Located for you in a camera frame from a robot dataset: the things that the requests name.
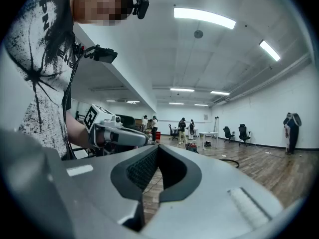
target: smoke detector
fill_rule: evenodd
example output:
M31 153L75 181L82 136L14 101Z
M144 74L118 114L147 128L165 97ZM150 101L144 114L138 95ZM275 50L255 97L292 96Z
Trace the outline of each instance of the smoke detector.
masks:
M195 38L197 38L197 39L202 38L203 35L204 35L204 33L203 33L203 31L201 31L201 30L196 30L195 33L194 33L194 36L195 36Z

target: standing person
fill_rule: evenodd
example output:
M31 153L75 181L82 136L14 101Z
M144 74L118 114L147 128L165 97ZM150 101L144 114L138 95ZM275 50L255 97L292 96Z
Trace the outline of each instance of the standing person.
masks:
M156 131L158 130L158 119L156 118L156 116L153 116L153 121L152 121L152 141L153 144L155 144L156 142Z
M145 133L147 127L148 127L148 116L145 115L144 118L142 118L142 125L144 126L143 127L143 133Z
M10 76L7 81L19 85L21 99L23 93L32 94L20 119L20 132L32 136L44 147L56 149L62 159L73 157L69 143L91 147L84 125L68 111L69 83L76 62L73 24L97 20L111 24L127 18L132 10L133 0L25 2L0 49L0 72L6 70L4 75ZM20 99L12 102L19 104ZM98 142L103 145L103 135Z
M179 128L179 136L178 136L179 144L181 144L182 135L183 135L184 141L187 143L186 134L185 134L185 128L186 128L185 118L182 118L181 121L178 123L178 128Z
M189 140L194 140L194 127L195 127L195 123L191 119L189 124L189 136L188 136Z
M286 122L286 138L289 140L288 148L286 149L286 154L293 154L296 148L299 135L299 127L301 126L301 120L298 114L287 114L287 118L284 120Z

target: hand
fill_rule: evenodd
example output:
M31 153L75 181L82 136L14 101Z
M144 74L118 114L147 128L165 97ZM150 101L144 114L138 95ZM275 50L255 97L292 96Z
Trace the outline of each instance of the hand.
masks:
M104 145L104 131L96 132L96 143L97 145Z

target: office chair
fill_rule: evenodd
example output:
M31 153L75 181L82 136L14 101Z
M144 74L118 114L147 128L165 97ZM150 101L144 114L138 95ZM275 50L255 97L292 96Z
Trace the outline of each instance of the office chair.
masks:
M133 117L126 116L126 115L118 115L118 114L116 114L116 116L121 117L121 122L123 124L123 127L140 131L140 128L136 126L135 119Z
M235 132L233 131L233 134L230 134L230 130L229 127L225 127L224 128L224 132L225 132L225 137L229 139L229 142L231 141L231 138L235 136Z
M170 135L173 136L173 137L170 138L170 140L171 140L171 139L173 139L173 140L174 140L174 139L178 140L178 139L177 139L178 133L174 133L174 132L173 132L173 130L171 129L170 124L169 124L168 126L169 126L169 130L170 130Z
M239 129L239 139L243 140L243 143L247 146L246 140L250 139L251 131L248 132L248 136L247 136L247 127L245 127L245 124L240 124L238 129Z

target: black pants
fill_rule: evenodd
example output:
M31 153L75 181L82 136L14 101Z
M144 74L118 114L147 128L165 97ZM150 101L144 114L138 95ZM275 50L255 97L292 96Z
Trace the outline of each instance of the black pants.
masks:
M294 126L290 129L289 133L289 153L293 154L296 148L297 140L299 135L299 127Z
M156 141L156 131L158 130L157 127L152 128L152 136L153 136L153 141Z

